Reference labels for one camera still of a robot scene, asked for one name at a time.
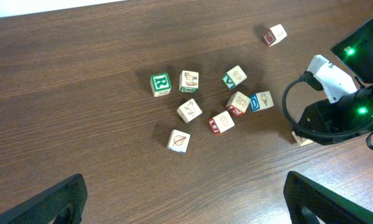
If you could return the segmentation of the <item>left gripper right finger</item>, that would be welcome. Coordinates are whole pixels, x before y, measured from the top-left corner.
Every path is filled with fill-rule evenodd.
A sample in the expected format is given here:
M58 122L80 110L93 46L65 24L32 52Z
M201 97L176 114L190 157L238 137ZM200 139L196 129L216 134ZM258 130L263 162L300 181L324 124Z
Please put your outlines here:
M373 212L290 171L283 189L292 223L373 223Z

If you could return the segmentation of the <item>blue-sided leaf block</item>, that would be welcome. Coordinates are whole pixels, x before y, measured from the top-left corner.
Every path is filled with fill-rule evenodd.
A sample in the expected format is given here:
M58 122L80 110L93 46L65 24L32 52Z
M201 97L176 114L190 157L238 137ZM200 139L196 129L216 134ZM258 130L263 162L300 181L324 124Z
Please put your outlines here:
M187 150L187 146L189 144L190 138L191 138L190 134L173 129L170 133L169 141L166 147L172 151L185 153Z

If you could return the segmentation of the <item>ice cream picture block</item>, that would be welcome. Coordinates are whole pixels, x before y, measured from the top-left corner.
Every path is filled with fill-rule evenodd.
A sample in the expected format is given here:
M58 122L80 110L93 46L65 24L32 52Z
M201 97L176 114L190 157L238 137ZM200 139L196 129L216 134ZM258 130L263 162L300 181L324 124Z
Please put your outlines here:
M274 106L271 93L264 91L250 96L250 106L253 112L266 110Z

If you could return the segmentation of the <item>number 8 wooden block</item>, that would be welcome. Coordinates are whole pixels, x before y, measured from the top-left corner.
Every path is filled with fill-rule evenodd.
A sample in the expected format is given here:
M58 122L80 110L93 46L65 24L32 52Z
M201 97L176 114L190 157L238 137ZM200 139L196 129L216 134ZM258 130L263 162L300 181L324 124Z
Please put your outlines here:
M223 111L209 119L209 125L214 134L219 135L235 126L228 111Z

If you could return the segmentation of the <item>red-sided number 5 block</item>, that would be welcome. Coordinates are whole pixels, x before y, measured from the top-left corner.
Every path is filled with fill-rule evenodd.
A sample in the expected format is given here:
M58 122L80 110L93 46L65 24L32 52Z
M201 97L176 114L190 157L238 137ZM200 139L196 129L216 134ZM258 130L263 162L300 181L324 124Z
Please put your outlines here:
M249 104L250 98L237 91L230 97L225 108L236 116L242 116L245 114Z

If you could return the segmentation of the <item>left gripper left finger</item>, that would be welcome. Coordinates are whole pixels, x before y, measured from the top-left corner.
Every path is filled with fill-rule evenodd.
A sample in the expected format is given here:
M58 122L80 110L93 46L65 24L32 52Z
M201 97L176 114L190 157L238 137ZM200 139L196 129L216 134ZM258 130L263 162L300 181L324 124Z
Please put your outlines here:
M79 224L87 201L82 174L74 174L0 214L0 223Z

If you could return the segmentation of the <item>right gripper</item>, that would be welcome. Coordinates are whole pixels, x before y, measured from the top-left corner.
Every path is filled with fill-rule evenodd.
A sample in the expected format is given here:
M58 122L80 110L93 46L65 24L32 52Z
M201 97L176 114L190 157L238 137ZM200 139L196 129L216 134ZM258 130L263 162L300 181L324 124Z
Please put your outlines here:
M307 106L298 124L319 137L297 130L297 135L322 145L336 144L373 132L373 85L343 96L331 104L321 100Z

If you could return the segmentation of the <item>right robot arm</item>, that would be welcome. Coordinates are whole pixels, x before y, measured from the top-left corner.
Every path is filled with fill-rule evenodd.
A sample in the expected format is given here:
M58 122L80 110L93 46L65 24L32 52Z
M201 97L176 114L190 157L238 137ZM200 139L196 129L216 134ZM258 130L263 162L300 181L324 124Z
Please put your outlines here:
M316 55L297 82L327 98L307 106L299 121L284 110L296 135L322 145L373 134L373 18L331 51L356 77Z

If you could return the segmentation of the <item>yellow-sided wooden block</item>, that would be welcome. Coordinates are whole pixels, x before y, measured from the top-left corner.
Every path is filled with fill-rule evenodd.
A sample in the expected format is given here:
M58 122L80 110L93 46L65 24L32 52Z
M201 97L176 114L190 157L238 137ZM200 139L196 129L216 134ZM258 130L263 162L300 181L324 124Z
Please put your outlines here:
M308 144L311 144L313 143L312 140L310 139L306 139L304 137L301 137L301 136L298 136L296 135L296 133L294 131L291 132L292 136L294 137L295 141L300 145L300 146L305 146L305 145L308 145Z

